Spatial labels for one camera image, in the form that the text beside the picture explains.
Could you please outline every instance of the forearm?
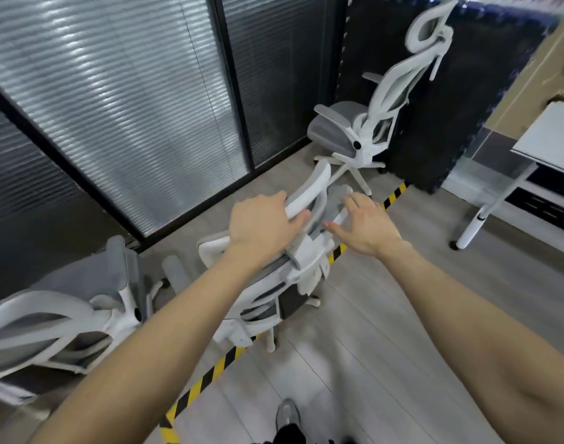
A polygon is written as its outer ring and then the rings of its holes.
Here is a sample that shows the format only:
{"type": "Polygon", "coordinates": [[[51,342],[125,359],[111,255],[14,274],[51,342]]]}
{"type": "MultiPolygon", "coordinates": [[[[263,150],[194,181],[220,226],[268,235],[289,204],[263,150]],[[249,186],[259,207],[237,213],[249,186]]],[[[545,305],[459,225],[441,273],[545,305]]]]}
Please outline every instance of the forearm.
{"type": "Polygon", "coordinates": [[[409,243],[379,258],[404,290],[442,357],[503,439],[564,442],[561,354],[425,260],[409,243]]]}
{"type": "Polygon", "coordinates": [[[32,444],[141,443],[258,266],[230,250],[93,370],[32,444]]]}

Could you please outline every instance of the yellow and black striped tape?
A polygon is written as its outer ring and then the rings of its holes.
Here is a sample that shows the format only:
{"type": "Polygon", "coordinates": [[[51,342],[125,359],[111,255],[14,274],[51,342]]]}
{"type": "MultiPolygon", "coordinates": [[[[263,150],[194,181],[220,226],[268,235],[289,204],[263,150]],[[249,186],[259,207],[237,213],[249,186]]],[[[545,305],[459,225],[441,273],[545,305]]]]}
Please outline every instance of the yellow and black striped tape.
{"type": "MultiPolygon", "coordinates": [[[[397,187],[395,192],[391,193],[389,197],[384,200],[383,208],[386,210],[389,206],[395,202],[395,200],[404,193],[409,184],[407,182],[402,183],[397,187]]],[[[346,252],[348,247],[343,243],[337,246],[330,255],[330,264],[338,259],[338,257],[346,252]]],[[[245,351],[246,347],[233,347],[226,355],[219,360],[219,362],[210,368],[210,370],[205,373],[200,380],[198,380],[189,390],[173,404],[173,406],[167,411],[167,414],[160,419],[159,427],[160,433],[167,444],[181,444],[179,435],[175,431],[173,426],[173,421],[177,416],[185,410],[190,403],[198,398],[200,393],[204,391],[216,378],[223,373],[223,371],[229,367],[229,365],[239,358],[245,351]]]]}

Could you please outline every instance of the white desk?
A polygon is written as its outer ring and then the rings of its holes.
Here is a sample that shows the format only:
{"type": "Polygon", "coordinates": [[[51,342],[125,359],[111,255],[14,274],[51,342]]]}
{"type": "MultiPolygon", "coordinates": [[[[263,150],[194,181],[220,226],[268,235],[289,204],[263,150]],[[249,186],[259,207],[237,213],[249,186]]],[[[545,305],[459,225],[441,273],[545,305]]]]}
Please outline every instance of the white desk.
{"type": "Polygon", "coordinates": [[[484,225],[487,217],[516,188],[523,188],[548,201],[564,207],[564,197],[535,185],[526,179],[537,169],[538,164],[549,166],[564,173],[564,102],[551,103],[533,122],[526,133],[512,147],[512,152],[527,157],[533,162],[494,200],[483,205],[467,225],[461,236],[450,243],[454,250],[465,249],[484,225]]]}

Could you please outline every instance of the chair seat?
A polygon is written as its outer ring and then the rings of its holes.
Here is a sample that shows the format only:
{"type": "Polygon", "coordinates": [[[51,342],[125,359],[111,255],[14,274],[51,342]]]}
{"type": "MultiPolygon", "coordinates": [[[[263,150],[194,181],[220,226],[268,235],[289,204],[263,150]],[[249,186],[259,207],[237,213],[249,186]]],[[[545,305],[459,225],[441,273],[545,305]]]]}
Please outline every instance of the chair seat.
{"type": "MultiPolygon", "coordinates": [[[[368,111],[367,106],[354,101],[340,101],[339,103],[332,104],[330,109],[344,116],[351,124],[357,115],[368,111]]],[[[322,115],[317,115],[309,124],[307,136],[332,153],[339,153],[351,158],[356,156],[356,150],[352,146],[350,139],[341,129],[322,115]]]]}

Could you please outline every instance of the black pants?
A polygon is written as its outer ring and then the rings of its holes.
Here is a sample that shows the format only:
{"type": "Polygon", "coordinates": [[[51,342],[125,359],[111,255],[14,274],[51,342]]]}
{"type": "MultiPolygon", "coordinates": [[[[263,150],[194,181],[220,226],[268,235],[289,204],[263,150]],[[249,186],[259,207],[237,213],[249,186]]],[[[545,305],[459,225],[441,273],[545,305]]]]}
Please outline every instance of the black pants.
{"type": "Polygon", "coordinates": [[[274,442],[264,442],[263,444],[306,444],[304,434],[296,424],[288,424],[278,430],[274,442]]]}

